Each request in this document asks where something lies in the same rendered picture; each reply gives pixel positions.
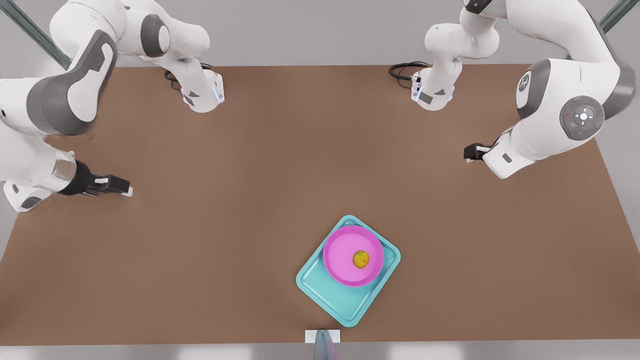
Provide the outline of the pink round plate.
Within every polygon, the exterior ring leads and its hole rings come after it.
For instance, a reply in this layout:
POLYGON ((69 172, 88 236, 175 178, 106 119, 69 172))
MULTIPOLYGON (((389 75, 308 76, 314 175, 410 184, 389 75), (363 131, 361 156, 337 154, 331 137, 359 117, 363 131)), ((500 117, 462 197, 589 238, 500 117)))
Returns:
POLYGON ((385 260, 382 242, 374 233, 358 225, 347 225, 333 231, 323 248, 323 262, 329 275, 342 285, 361 287, 380 274, 385 260), (366 251, 370 262, 364 269, 353 264, 357 251, 366 251))

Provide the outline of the teal rectangular tray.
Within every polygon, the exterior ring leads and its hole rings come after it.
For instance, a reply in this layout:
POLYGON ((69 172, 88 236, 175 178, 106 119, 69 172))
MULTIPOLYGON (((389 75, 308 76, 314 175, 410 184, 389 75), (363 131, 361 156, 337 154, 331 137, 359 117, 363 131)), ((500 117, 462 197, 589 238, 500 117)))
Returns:
POLYGON ((391 242, 384 239, 382 235, 353 215, 343 216, 329 235, 306 260, 298 272, 295 282, 304 294, 334 317, 340 325, 354 327, 364 316, 377 294, 386 285, 387 280, 400 263, 402 255, 399 249, 391 242), (353 225, 372 231, 381 242, 384 253, 384 263, 380 274, 372 282, 359 287, 350 287, 334 280, 323 261, 323 249, 329 235, 338 230, 338 228, 353 225))

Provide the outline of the white post foot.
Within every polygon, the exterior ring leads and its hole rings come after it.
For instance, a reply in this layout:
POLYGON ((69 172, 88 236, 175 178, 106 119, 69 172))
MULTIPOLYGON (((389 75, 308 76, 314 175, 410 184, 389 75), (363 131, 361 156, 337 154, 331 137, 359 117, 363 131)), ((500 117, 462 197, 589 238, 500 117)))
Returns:
POLYGON ((322 332, 322 331, 326 331, 327 334, 330 335, 331 341, 334 342, 335 344, 341 343, 341 331, 339 329, 329 329, 329 330, 311 329, 311 330, 305 330, 304 342, 306 344, 315 343, 316 342, 316 338, 317 338, 317 334, 319 332, 322 332))

